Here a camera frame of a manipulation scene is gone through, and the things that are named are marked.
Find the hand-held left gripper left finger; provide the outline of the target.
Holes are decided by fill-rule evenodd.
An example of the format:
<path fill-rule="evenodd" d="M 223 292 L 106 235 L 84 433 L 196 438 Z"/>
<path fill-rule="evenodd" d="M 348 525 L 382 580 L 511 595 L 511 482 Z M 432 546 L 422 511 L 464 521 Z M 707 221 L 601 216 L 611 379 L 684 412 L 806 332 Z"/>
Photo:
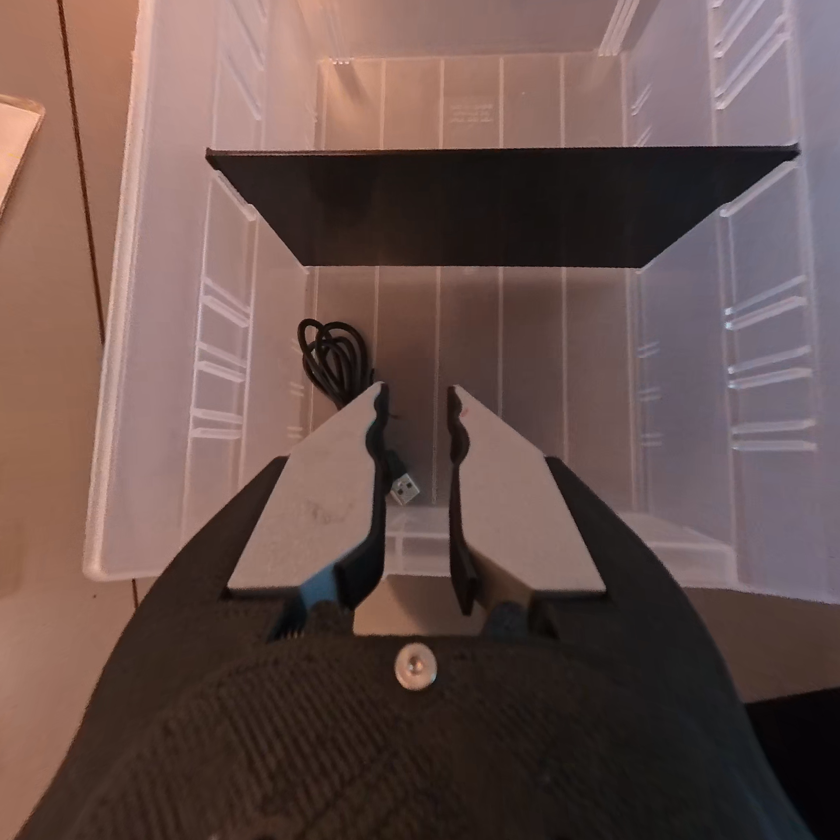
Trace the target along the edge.
<path fill-rule="evenodd" d="M 291 450 L 227 588 L 356 607 L 384 571 L 389 390 L 376 382 Z"/>

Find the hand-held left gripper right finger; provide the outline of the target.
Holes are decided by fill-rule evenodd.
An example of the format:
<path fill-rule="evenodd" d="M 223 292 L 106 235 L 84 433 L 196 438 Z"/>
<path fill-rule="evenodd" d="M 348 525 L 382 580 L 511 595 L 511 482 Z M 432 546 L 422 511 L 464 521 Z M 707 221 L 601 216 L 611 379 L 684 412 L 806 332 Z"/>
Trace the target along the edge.
<path fill-rule="evenodd" d="M 459 385 L 447 391 L 447 427 L 449 576 L 460 611 L 603 596 L 546 455 Z"/>

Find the clear plastic box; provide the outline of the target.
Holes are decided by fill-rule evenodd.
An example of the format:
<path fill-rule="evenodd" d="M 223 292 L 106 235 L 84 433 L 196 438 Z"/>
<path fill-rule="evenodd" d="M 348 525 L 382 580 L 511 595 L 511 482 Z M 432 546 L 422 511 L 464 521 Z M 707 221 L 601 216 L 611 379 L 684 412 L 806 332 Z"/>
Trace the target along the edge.
<path fill-rule="evenodd" d="M 334 413 L 300 320 L 363 336 L 448 572 L 446 391 L 558 456 L 683 585 L 838 603 L 838 2 L 140 2 L 85 572 L 150 578 Z M 564 253 L 349 257 L 285 153 L 618 149 Z"/>

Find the black divider panel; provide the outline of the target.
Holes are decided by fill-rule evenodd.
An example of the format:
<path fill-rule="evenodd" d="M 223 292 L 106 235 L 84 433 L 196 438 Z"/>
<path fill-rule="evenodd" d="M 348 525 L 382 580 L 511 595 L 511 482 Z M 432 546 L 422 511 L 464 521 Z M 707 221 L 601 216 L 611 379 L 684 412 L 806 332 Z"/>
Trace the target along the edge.
<path fill-rule="evenodd" d="M 798 145 L 207 150 L 312 267 L 646 267 Z"/>

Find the white paper sheet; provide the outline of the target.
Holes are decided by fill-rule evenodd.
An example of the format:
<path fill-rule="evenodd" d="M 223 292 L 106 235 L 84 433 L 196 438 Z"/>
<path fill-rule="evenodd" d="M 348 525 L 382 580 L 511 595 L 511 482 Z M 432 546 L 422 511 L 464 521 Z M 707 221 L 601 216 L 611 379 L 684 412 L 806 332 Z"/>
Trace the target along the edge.
<path fill-rule="evenodd" d="M 45 114 L 37 101 L 1 95 L 1 214 Z"/>

